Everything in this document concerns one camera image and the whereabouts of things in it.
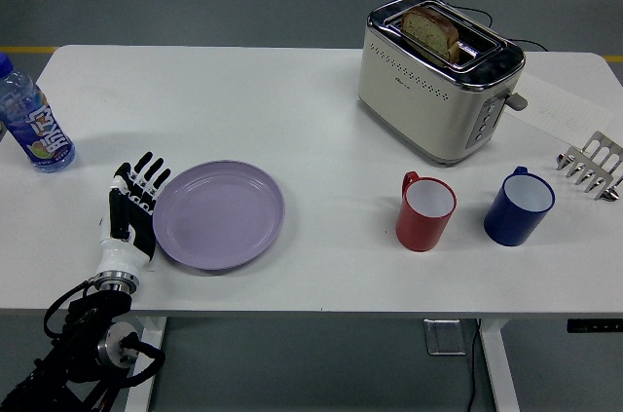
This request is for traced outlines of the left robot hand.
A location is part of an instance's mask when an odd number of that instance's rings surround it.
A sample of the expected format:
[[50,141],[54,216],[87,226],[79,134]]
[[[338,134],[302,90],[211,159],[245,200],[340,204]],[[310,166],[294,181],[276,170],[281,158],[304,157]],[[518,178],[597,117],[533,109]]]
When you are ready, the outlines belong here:
[[121,164],[108,190],[109,210],[101,221],[102,259],[94,283],[132,293],[156,249],[153,213],[171,171],[165,160],[146,152],[135,164]]

